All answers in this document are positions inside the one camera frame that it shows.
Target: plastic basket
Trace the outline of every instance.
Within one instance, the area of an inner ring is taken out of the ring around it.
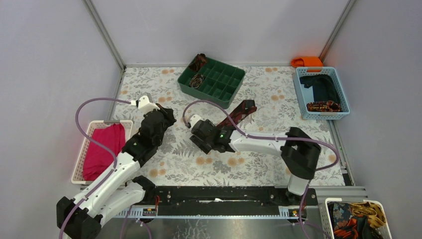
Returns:
[[[209,100],[227,109],[240,89],[245,71],[207,57],[206,63],[198,73],[187,67],[178,78],[182,92],[201,100]],[[189,83],[196,74],[206,78],[198,89],[191,88]]]
[[[132,137],[132,128],[133,121],[131,120],[95,120],[90,123],[87,130],[87,135],[92,136],[94,129],[96,128],[107,128],[114,123],[120,123],[124,127],[124,137],[126,141]],[[87,155],[88,146],[90,142],[85,138],[84,143],[82,144],[81,151],[79,152],[78,161],[76,162],[75,169],[73,170],[72,183],[74,184],[91,184],[92,181],[85,181],[82,176],[82,171],[84,168],[85,156]]]
[[[340,97],[340,105],[343,112],[310,112],[306,108],[306,104],[314,101],[314,92],[312,87],[305,88],[300,82],[302,76],[315,76],[315,75],[329,75],[334,83],[335,90]],[[344,95],[343,87],[337,72],[333,67],[298,67],[293,76],[293,83],[295,84],[296,95],[298,96],[299,108],[301,109],[302,118],[306,120],[339,120],[344,116],[350,114],[349,102]]]
[[[332,225],[331,225],[331,219],[329,217],[329,212],[328,212],[328,203],[329,202],[343,202],[343,203],[362,203],[362,202],[371,202],[371,203],[375,203],[378,204],[381,207],[381,210],[384,212],[384,207],[382,206],[382,204],[378,201],[372,201],[372,200],[356,200],[353,199],[353,201],[344,201],[342,198],[327,198],[325,200],[324,204],[319,204],[319,212],[321,213],[321,221],[322,221],[322,228],[324,229],[324,232],[326,232],[328,235],[331,236],[331,239],[334,239],[334,231],[332,229]],[[376,231],[382,236],[383,239],[391,239],[391,233],[390,233],[390,228],[388,227],[388,222],[387,222],[387,216],[386,216],[386,223],[384,226],[377,228]]]

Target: floral tablecloth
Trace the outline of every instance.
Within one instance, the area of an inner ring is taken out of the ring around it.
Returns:
[[[281,132],[289,127],[301,128],[314,139],[332,143],[325,120],[303,120],[293,85],[293,67],[241,67],[246,71],[243,84],[228,112],[242,100],[254,99],[258,108],[240,123],[248,132]],[[141,168],[156,185],[169,186],[286,186],[291,175],[281,157],[255,152],[205,154],[190,140],[190,130],[182,122],[183,109],[196,98],[181,92],[177,78],[183,67],[127,68],[122,82],[121,100],[138,99],[149,92],[153,101],[165,108],[172,108],[178,120],[165,134],[158,152]],[[187,117],[198,114],[215,124],[225,116],[217,108],[200,103],[193,105]],[[133,120],[138,129],[142,112],[126,104],[117,104],[114,119]],[[328,148],[322,147],[318,167],[335,161]],[[339,165],[319,171],[311,185],[344,185]]]

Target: folded red cloth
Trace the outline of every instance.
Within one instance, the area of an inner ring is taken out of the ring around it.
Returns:
[[[111,149],[116,156],[126,142],[124,127],[121,124],[113,124],[107,128],[97,128],[94,130],[92,138]],[[91,142],[85,157],[82,176],[87,181],[94,181],[112,163],[112,155]]]

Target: table surface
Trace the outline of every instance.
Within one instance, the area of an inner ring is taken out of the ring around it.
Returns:
[[[293,85],[293,67],[240,67],[246,71],[243,84],[227,111],[245,99],[254,99],[258,108],[240,123],[248,132],[285,133],[299,127],[310,137],[332,143],[325,120],[303,120]],[[156,185],[168,186],[286,186],[290,171],[281,157],[254,152],[203,153],[190,140],[190,130],[182,123],[183,109],[194,97],[181,92],[177,78],[184,67],[127,68],[122,82],[121,100],[138,99],[150,93],[153,101],[172,108],[177,122],[170,127],[157,153],[137,175],[145,175]],[[187,117],[198,114],[219,123],[225,116],[217,108],[200,103],[193,105]],[[116,104],[112,118],[133,120],[140,127],[142,113],[126,104]],[[335,161],[332,151],[322,147],[318,167]],[[319,171],[311,186],[344,185],[339,165]]]
[[[308,221],[321,226],[319,209],[307,207]],[[111,219],[101,229],[97,239],[120,237],[122,218]],[[299,224],[291,226],[287,220],[275,219],[154,219],[148,223],[154,239],[297,239],[306,238]],[[305,226],[310,238],[322,239],[320,230]],[[148,232],[135,219],[128,219],[125,239],[147,239]]]

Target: white basket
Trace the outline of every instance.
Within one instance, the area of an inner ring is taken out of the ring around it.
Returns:
[[[371,203],[375,203],[378,204],[378,206],[381,207],[381,210],[384,212],[384,207],[382,206],[382,204],[378,201],[372,201],[372,200],[356,200],[356,199],[352,199],[353,201],[349,200],[349,201],[344,201],[342,198],[327,198],[325,200],[324,204],[319,204],[319,212],[321,213],[321,221],[322,221],[322,228],[324,229],[324,232],[326,232],[328,235],[331,236],[331,239],[334,239],[334,231],[332,229],[332,225],[331,225],[331,219],[329,216],[329,212],[328,212],[328,203],[329,202],[343,202],[343,203],[362,203],[362,202],[371,202]],[[385,225],[375,229],[382,237],[383,239],[392,239],[391,238],[391,233],[390,233],[390,229],[388,227],[388,222],[387,222],[387,216],[385,218]]]
[[[87,130],[87,135],[92,136],[94,129],[96,128],[107,128],[114,123],[120,123],[124,127],[125,141],[128,141],[132,137],[133,121],[131,120],[95,120],[90,123]],[[87,156],[88,146],[90,142],[85,138],[84,144],[82,144],[81,151],[79,152],[78,161],[76,162],[75,169],[73,170],[72,183],[74,184],[91,184],[92,181],[85,181],[82,176],[84,168],[85,156]]]

